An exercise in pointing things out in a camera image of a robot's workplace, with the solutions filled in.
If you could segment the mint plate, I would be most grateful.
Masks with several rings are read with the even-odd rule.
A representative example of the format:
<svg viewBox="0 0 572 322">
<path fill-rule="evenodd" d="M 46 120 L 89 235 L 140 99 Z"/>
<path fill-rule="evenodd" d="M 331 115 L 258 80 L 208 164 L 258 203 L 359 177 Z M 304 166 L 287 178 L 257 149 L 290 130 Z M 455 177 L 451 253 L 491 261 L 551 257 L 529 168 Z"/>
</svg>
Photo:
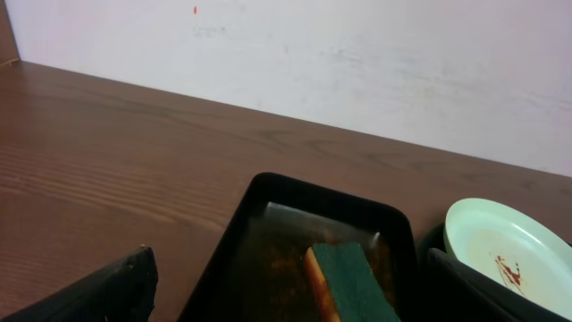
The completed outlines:
<svg viewBox="0 0 572 322">
<path fill-rule="evenodd" d="M 448 210 L 448 254 L 523 299 L 571 318 L 571 247 L 533 218 L 488 199 Z"/>
</svg>

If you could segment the black rectangular tray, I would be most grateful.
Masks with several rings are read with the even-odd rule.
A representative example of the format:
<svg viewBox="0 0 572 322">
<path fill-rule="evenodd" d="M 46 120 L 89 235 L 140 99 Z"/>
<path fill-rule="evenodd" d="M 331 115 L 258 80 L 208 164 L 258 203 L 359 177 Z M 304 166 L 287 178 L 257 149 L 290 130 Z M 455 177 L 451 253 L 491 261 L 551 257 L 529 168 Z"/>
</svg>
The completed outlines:
<svg viewBox="0 0 572 322">
<path fill-rule="evenodd" d="M 180 319 L 318 321 L 303 258 L 316 243 L 346 242 L 361 246 L 400 320 L 416 320 L 417 261 L 406 216 L 274 173 L 252 179 Z"/>
</svg>

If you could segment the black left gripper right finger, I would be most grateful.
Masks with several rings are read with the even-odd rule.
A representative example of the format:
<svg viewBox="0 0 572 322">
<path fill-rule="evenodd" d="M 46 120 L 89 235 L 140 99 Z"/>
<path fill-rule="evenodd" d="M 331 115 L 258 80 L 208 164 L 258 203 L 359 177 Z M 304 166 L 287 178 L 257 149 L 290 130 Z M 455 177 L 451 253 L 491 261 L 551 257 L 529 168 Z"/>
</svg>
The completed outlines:
<svg viewBox="0 0 572 322">
<path fill-rule="evenodd" d="M 426 313 L 436 321 L 568 321 L 436 248 L 427 252 L 426 286 Z"/>
</svg>

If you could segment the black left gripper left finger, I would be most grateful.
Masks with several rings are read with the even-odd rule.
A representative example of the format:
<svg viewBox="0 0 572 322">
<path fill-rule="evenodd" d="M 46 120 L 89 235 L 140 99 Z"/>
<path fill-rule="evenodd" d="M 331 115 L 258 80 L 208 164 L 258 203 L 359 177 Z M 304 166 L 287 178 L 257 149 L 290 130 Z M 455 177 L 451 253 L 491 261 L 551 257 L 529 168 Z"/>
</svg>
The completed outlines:
<svg viewBox="0 0 572 322">
<path fill-rule="evenodd" d="M 158 272 L 148 246 L 3 318 L 12 322 L 147 322 L 155 308 Z"/>
</svg>

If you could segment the green and yellow sponge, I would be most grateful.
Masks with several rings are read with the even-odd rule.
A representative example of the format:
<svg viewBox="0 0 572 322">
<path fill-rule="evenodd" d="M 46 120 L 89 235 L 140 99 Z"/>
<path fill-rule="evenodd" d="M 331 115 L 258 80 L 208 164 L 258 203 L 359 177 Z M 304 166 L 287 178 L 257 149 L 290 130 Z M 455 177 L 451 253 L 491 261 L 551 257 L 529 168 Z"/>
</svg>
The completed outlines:
<svg viewBox="0 0 572 322">
<path fill-rule="evenodd" d="M 303 263 L 323 321 L 400 322 L 359 244 L 316 243 Z"/>
</svg>

